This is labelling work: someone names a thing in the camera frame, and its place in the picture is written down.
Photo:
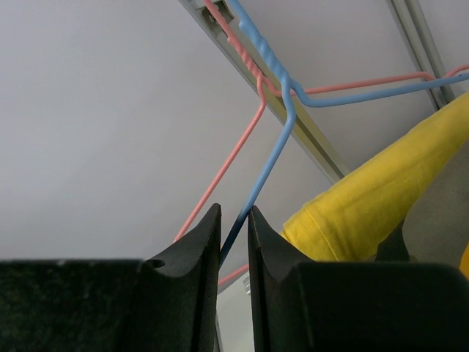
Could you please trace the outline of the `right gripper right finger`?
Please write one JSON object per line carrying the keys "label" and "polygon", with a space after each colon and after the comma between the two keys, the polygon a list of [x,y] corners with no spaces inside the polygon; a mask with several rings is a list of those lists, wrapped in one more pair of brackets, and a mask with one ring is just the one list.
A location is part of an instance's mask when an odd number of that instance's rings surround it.
{"label": "right gripper right finger", "polygon": [[257,351],[466,351],[468,281],[447,265],[317,262],[248,215]]}

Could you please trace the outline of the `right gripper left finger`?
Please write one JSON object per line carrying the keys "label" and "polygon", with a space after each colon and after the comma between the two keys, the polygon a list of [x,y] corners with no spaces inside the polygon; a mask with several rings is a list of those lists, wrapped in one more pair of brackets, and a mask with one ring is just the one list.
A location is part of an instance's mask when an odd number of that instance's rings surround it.
{"label": "right gripper left finger", "polygon": [[4,260],[3,351],[211,351],[221,244],[214,204],[148,260]]}

